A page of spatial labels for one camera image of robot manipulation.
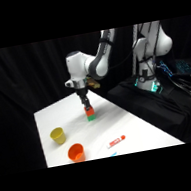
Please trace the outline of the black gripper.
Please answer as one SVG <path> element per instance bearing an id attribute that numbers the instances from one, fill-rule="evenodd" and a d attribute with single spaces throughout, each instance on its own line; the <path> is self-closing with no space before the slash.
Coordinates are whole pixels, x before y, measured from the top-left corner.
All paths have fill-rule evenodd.
<path id="1" fill-rule="evenodd" d="M 84 108 L 85 109 L 89 109 L 91 104 L 89 102 L 89 99 L 88 99 L 88 96 L 87 93 L 88 93 L 88 89 L 86 87 L 83 87 L 83 88 L 78 88 L 75 90 L 76 94 L 81 97 L 81 103 L 83 104 Z"/>

